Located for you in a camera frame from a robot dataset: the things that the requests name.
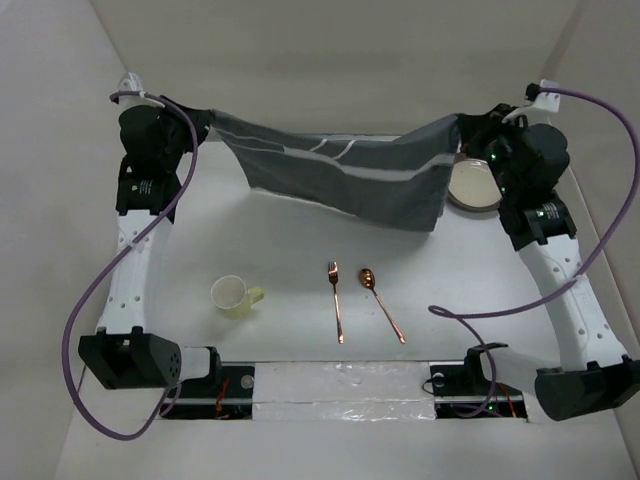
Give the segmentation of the grey striped cloth placemat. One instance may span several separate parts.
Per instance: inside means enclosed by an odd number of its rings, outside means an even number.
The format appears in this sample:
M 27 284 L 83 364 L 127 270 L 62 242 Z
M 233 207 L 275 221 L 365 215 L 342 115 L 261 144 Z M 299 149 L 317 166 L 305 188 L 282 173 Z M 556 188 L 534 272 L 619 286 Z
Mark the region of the grey striped cloth placemat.
M 390 141 L 291 133 L 219 110 L 212 126 L 251 188 L 424 233 L 443 213 L 460 146 L 456 115 Z

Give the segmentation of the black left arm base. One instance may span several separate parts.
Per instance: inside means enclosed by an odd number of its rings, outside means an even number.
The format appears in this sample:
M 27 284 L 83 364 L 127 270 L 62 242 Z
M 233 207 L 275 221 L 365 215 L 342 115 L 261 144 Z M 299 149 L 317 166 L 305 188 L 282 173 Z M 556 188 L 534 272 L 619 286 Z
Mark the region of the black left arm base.
M 250 420 L 255 365 L 227 363 L 214 378 L 186 380 L 170 391 L 161 407 L 167 420 Z

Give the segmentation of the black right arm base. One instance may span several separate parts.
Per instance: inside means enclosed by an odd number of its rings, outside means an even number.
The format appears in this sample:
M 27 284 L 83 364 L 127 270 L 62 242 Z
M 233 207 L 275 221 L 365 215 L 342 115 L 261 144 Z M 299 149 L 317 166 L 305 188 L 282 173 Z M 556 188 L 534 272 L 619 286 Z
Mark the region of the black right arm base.
M 432 362 L 422 390 L 434 400 L 437 419 L 528 418 L 520 390 L 496 383 L 491 389 L 480 363 L 480 346 L 467 351 L 463 360 Z

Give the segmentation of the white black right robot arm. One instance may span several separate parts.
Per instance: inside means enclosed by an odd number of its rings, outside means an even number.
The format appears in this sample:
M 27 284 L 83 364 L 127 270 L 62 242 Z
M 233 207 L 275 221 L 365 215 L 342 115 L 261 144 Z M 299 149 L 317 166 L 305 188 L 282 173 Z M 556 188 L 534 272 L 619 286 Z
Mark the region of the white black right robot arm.
M 489 166 L 501 193 L 499 220 L 541 295 L 504 313 L 544 307 L 560 356 L 546 366 L 506 344 L 481 343 L 465 357 L 465 387 L 483 394 L 505 383 L 534 395 L 554 421 L 620 407 L 639 391 L 639 363 L 609 329 L 586 274 L 599 253 L 581 259 L 575 223 L 555 190 L 570 161 L 565 135 L 528 124 L 506 104 L 462 114 L 458 128 L 463 152 Z

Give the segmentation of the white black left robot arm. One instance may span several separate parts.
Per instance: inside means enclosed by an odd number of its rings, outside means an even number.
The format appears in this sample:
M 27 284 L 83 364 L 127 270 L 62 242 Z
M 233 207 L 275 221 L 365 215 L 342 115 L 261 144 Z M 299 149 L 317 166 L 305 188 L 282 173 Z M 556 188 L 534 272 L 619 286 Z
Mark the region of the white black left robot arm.
M 125 155 L 115 209 L 118 250 L 110 267 L 109 296 L 97 329 L 80 338 L 78 353 L 109 390 L 173 388 L 187 381 L 201 396 L 222 387 L 211 347 L 185 347 L 156 335 L 152 311 L 163 251 L 188 179 L 179 179 L 183 156 L 206 139 L 213 114 L 177 105 L 164 96 L 123 111 L 118 119 Z

